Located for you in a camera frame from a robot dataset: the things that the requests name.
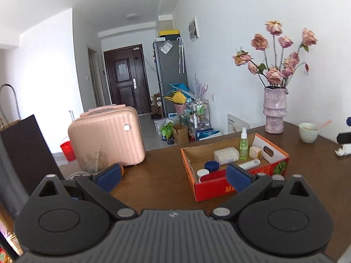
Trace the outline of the green spray bottle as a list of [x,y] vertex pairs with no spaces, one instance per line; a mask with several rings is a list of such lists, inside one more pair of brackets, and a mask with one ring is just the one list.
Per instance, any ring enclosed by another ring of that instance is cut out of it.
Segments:
[[242,127],[240,141],[239,141],[239,159],[246,160],[248,156],[248,139],[247,139],[247,128]]

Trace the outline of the black paper bag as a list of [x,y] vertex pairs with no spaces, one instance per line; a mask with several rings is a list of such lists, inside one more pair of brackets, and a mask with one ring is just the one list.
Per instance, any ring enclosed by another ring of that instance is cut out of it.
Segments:
[[63,180],[34,115],[2,128],[1,141],[16,177],[28,194],[47,174],[55,174]]

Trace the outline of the small yellow soap box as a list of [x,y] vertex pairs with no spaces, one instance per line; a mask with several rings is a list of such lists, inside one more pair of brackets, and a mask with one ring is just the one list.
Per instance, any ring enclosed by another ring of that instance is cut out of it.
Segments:
[[249,157],[253,159],[260,159],[262,157],[263,149],[258,146],[251,146],[249,148]]

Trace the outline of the pale green bowl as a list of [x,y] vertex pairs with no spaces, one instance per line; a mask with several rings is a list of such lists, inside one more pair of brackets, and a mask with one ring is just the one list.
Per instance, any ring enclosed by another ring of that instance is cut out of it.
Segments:
[[299,135],[305,143],[312,144],[319,135],[319,127],[315,124],[304,122],[299,124]]

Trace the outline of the clear glass cup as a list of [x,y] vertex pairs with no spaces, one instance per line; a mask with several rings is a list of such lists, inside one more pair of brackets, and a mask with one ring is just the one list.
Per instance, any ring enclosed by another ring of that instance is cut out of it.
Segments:
[[101,151],[86,153],[82,157],[83,170],[90,174],[98,173],[105,168],[105,160]]

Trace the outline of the white tube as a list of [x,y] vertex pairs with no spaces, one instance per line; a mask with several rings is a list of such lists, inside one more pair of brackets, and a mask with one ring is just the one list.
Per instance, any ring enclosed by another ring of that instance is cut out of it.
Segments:
[[238,166],[244,170],[251,170],[261,165],[261,161],[259,159],[253,159],[251,161],[239,164]]

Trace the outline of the purple ceramic vase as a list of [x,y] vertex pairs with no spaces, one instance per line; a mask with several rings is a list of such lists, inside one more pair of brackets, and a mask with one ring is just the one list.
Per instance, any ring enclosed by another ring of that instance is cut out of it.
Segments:
[[286,113],[286,90],[264,88],[263,114],[266,116],[265,131],[269,134],[281,134],[284,131],[284,117]]

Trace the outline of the crumpled white tissue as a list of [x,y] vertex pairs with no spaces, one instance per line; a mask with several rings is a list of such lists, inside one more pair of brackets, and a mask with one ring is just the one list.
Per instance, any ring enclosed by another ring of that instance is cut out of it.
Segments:
[[335,153],[339,157],[351,155],[351,144],[341,145],[341,147],[336,150]]

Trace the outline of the grey refrigerator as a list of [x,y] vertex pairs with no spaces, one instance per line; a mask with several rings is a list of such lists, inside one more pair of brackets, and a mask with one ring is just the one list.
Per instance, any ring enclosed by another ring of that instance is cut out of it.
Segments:
[[182,60],[182,56],[179,53],[178,40],[155,41],[153,47],[159,92],[164,115],[167,117],[169,113],[175,113],[176,109],[172,101],[164,99],[164,97],[172,93],[171,84],[183,83],[187,85],[187,75],[183,64],[179,63],[179,58]]

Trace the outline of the white rectangular container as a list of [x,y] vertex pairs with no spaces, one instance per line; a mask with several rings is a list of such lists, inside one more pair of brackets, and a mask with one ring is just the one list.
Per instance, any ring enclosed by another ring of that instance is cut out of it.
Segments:
[[239,160],[239,152],[235,147],[227,147],[214,151],[214,160],[219,165],[225,165]]

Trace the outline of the white round tin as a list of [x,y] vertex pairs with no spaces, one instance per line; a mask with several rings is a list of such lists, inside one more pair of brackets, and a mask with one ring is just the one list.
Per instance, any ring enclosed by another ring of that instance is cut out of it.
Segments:
[[201,178],[210,174],[210,171],[207,169],[199,169],[196,174],[197,174],[198,181],[201,182]]

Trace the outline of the white sign board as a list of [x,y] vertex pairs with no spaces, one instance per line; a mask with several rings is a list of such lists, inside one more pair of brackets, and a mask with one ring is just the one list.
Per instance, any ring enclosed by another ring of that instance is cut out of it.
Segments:
[[231,114],[227,115],[227,130],[229,134],[241,132],[243,128],[250,129],[250,125]]

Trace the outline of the pink suitcase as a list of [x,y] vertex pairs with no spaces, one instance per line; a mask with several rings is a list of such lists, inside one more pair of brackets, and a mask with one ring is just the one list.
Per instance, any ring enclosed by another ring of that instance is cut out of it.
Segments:
[[137,165],[145,159],[145,146],[135,108],[126,105],[108,105],[82,113],[68,128],[79,166],[92,152],[101,152],[102,161],[109,166]]

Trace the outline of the yellow box on fridge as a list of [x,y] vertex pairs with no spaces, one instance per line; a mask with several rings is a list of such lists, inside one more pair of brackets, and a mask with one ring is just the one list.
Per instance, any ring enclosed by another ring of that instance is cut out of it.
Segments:
[[159,37],[161,37],[161,36],[177,35],[177,34],[180,34],[179,30],[161,30],[159,32]]

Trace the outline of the pink spoon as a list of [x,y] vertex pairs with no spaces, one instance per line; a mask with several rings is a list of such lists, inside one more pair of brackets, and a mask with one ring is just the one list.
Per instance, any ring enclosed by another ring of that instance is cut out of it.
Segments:
[[326,127],[327,125],[329,125],[331,123],[332,123],[332,120],[327,120],[326,122],[324,122],[323,124],[318,126],[318,130],[321,130],[322,128]]

